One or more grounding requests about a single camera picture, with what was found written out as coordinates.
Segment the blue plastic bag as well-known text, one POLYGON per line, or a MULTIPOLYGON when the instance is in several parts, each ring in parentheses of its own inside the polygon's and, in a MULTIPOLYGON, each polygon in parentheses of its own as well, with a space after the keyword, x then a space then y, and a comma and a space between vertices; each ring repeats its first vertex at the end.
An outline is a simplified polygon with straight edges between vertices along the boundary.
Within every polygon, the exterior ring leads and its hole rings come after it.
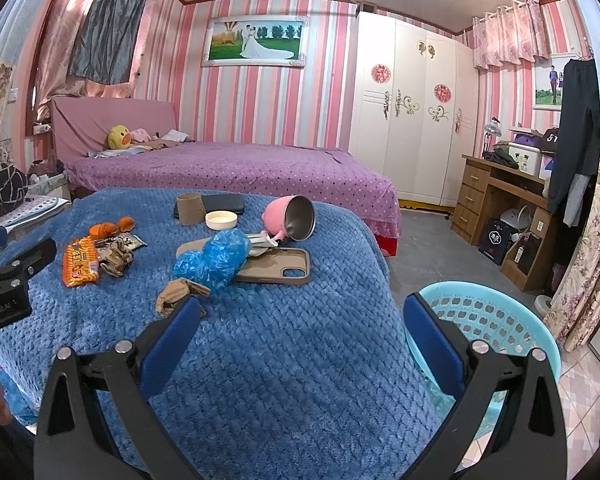
POLYGON ((250 249, 250 240, 241 230, 216 232, 201 249, 189 249, 177 256, 172 276, 185 278, 217 292, 237 275, 250 249))

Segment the black white snack wrapper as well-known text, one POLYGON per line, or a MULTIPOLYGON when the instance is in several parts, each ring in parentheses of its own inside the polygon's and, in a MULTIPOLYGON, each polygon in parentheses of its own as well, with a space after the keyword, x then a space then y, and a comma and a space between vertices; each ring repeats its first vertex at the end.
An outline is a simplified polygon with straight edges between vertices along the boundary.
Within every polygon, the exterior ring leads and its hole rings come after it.
POLYGON ((119 233, 116 236, 105 238, 104 240, 96 240, 95 247, 100 252, 117 245, 124 247, 126 250, 134 252, 141 247, 146 247, 147 244, 137 235, 131 232, 119 233))

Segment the brown paper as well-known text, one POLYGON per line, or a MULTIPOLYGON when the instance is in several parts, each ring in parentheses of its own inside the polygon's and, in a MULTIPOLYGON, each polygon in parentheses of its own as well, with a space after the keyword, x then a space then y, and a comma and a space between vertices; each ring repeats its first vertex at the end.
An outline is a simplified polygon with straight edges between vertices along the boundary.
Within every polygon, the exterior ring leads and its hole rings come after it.
POLYGON ((97 253, 100 268, 113 278, 122 278, 125 270, 133 262, 132 250, 121 240, 114 240, 98 248, 97 253))

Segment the pink metal mug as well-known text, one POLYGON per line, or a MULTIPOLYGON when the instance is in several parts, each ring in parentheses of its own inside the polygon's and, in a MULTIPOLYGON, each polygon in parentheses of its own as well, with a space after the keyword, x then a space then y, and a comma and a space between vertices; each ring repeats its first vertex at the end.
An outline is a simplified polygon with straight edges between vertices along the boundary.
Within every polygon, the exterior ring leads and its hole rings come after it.
POLYGON ((262 214, 264 229, 272 240, 307 240, 315 230, 313 203, 302 195, 276 198, 262 214))

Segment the dark hanging clothes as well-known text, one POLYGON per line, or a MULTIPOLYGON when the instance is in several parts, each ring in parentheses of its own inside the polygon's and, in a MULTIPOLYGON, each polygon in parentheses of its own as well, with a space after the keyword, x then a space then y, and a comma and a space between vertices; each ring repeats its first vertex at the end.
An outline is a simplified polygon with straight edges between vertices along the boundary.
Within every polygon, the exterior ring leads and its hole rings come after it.
POLYGON ((548 208, 572 228, 580 223, 585 193, 600 164, 600 89, 594 60, 571 60, 565 67, 562 112, 548 208))

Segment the dotted folded quilt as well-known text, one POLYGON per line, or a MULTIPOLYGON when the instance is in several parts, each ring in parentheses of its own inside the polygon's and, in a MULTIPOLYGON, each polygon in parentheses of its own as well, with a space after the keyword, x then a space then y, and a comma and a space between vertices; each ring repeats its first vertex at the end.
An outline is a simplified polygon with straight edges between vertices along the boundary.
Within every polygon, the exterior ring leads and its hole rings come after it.
POLYGON ((33 195, 26 198, 12 212, 1 217, 0 228, 4 228, 7 233, 20 230, 26 226, 32 226, 32 224, 52 218, 70 206, 70 200, 62 197, 33 195))

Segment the light blue laundry basket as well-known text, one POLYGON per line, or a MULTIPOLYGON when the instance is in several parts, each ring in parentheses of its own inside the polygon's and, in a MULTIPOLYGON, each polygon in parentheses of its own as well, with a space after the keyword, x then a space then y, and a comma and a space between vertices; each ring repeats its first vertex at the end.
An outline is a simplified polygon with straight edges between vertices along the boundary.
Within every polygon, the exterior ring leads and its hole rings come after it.
MULTIPOLYGON (((554 337, 540 318, 514 298, 490 287, 461 281, 430 284, 419 295, 440 320, 454 323, 469 341, 481 339, 498 353, 520 356, 526 356, 533 348, 542 349, 558 384, 562 361, 554 337)), ((407 333, 408 348, 424 378, 431 402, 444 419, 454 398, 443 393, 409 329, 407 333)), ((504 399, 504 391, 494 393, 475 439, 493 430, 504 399)))

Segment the blue fleece blanket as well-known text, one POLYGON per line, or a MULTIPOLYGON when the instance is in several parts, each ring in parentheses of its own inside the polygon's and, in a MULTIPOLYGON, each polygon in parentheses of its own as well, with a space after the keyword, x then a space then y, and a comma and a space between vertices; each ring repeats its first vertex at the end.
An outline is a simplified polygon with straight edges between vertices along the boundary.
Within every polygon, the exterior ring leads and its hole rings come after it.
MULTIPOLYGON (((55 262, 29 284, 31 314, 0 330, 0 364, 32 408, 55 351, 79 354, 134 338, 156 318, 181 244, 207 235, 174 219, 170 188, 107 188, 77 200, 0 252, 0 266, 43 238, 59 248, 104 221, 131 217, 143 246, 122 278, 69 288, 55 262)), ((163 392, 158 419, 208 479, 395 479, 440 419, 407 347, 389 270, 366 224, 331 204, 302 286, 233 283, 204 318, 163 392)))

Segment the framed wedding photo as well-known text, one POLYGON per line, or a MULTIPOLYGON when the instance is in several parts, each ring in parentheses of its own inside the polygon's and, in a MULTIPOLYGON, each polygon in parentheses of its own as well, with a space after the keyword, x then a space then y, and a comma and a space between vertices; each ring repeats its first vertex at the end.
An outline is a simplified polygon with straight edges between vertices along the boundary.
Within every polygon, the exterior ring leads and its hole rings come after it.
POLYGON ((202 67, 306 66, 309 15, 242 15, 212 18, 207 27, 202 67))

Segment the white wardrobe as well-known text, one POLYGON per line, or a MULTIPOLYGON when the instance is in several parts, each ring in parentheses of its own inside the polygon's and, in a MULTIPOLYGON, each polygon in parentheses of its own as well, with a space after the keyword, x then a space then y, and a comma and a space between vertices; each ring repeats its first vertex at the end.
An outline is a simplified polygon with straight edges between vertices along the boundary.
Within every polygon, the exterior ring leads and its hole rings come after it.
POLYGON ((358 16, 349 151, 400 200, 451 208, 476 142, 479 81, 471 50, 378 14, 358 16))

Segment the black white patterned bag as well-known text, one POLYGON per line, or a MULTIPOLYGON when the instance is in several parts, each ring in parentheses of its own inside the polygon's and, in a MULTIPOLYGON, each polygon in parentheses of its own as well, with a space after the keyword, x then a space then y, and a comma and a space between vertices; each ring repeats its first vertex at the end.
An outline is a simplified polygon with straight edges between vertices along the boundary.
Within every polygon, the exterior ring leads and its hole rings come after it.
POLYGON ((28 176, 14 164, 0 162, 0 218, 24 202, 28 184, 28 176))

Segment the pink right curtain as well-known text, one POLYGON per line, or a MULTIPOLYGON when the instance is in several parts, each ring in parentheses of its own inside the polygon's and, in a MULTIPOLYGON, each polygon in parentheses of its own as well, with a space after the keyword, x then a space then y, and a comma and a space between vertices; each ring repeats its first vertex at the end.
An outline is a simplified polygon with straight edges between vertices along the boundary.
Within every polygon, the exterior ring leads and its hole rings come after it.
POLYGON ((513 0, 472 18, 474 63, 479 70, 534 63, 550 57, 540 0, 513 0))

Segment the yellow duck plush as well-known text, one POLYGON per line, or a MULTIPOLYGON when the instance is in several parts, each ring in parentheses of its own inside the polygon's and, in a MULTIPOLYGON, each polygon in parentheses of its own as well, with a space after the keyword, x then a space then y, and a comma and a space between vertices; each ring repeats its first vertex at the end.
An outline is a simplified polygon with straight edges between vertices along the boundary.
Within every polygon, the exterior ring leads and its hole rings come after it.
POLYGON ((112 127, 107 134, 107 145, 110 150, 126 150, 131 143, 130 130, 124 125, 112 127))

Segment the orange snack bag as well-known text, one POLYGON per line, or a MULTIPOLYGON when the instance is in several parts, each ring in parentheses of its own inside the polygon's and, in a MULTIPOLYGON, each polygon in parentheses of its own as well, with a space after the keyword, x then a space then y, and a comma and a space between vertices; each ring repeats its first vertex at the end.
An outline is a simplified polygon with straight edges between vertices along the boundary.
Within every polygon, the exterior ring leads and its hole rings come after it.
POLYGON ((99 279, 98 269, 97 250, 89 237, 68 244, 62 258, 62 281, 66 287, 95 284, 99 279))

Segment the cardboard tube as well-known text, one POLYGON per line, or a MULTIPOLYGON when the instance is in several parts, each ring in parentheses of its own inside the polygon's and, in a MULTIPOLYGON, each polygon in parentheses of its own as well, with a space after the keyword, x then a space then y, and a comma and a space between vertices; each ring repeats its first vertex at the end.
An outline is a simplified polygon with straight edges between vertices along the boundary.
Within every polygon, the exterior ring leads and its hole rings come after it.
POLYGON ((186 193, 178 196, 176 210, 181 226, 196 226, 196 224, 204 222, 204 218, 206 218, 206 208, 204 208, 202 195, 199 193, 186 193))
POLYGON ((209 297, 211 289, 207 286, 177 278, 166 284, 157 297, 155 310, 161 316, 170 315, 176 305, 188 296, 209 297))

